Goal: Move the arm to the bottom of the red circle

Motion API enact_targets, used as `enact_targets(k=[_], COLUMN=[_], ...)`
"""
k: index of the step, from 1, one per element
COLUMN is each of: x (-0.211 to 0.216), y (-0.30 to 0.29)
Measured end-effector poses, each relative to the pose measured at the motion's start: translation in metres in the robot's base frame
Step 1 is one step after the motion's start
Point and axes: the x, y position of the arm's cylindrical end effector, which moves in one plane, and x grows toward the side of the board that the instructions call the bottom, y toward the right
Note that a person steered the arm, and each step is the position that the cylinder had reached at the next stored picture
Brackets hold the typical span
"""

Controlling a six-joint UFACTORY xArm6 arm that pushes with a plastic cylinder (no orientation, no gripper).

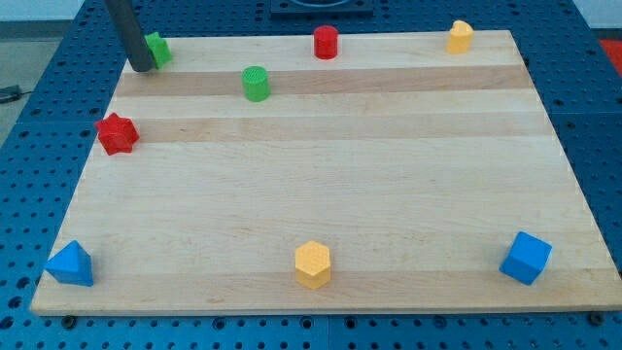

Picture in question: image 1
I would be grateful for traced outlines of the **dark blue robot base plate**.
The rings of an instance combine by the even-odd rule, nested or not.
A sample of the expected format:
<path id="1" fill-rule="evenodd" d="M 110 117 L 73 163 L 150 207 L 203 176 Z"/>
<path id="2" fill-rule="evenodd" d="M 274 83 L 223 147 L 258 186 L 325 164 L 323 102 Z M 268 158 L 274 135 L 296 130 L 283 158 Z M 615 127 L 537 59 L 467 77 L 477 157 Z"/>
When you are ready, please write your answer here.
<path id="1" fill-rule="evenodd" d="M 294 16 L 364 15 L 374 11 L 374 0 L 269 0 L 271 18 Z"/>

